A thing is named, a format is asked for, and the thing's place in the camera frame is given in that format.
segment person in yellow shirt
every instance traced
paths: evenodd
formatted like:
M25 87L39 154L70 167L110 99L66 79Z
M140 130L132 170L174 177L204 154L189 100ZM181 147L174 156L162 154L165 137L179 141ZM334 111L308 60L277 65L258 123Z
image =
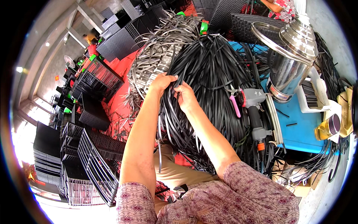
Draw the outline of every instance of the person in yellow shirt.
M84 34L82 37L88 43L88 45L91 45L91 41L93 39L96 39L95 35L93 35L92 33Z

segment glass jar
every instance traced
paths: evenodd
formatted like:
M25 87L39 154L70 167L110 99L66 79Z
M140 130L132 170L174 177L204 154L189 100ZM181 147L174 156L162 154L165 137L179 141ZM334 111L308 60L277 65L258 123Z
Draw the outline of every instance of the glass jar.
M314 135L318 141L325 140L340 130L340 120L337 114L333 114L327 120L314 129Z

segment orange hose connector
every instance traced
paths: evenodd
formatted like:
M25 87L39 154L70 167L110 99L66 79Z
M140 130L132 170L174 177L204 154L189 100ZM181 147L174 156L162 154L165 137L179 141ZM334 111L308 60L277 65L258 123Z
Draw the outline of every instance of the orange hose connector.
M265 150L265 144L264 143L257 144L257 150L258 151Z

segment ceiling light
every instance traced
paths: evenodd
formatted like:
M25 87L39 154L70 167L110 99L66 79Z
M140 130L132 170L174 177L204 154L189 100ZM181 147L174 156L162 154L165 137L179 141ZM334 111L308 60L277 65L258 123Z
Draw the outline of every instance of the ceiling light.
M22 67L17 67L17 68L16 68L16 71L19 72L19 73L22 73L23 68L22 68Z

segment label on pot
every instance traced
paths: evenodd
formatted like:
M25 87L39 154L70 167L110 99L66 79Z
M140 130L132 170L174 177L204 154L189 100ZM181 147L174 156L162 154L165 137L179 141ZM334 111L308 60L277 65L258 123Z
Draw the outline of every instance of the label on pot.
M267 81L267 89L272 93L274 97L281 101L288 101L292 95L286 95L278 91L271 83L270 80Z

